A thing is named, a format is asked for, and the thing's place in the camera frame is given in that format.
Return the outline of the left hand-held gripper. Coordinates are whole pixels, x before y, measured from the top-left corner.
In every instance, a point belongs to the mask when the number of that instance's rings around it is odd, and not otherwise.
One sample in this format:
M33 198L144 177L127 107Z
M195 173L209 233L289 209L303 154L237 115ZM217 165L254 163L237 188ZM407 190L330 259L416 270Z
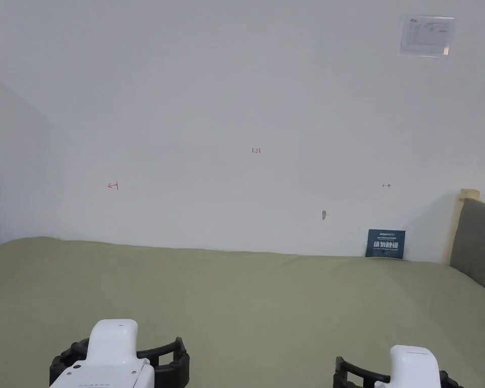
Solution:
M190 356L183 339L136 352L138 325L131 319L106 319L89 339L74 342L49 368L52 387L186 387ZM161 364L160 358L172 355Z

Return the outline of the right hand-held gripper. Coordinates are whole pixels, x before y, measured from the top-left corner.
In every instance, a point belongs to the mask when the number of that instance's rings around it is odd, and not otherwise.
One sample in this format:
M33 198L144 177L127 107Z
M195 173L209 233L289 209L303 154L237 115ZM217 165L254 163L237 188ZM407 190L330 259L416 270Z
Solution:
M333 387L460 388L460 384L446 371L439 371L434 354L427 348L395 345L390 355L391 375L372 372L347 362L341 356L336 357ZM348 380L349 374L361 378L362 385Z

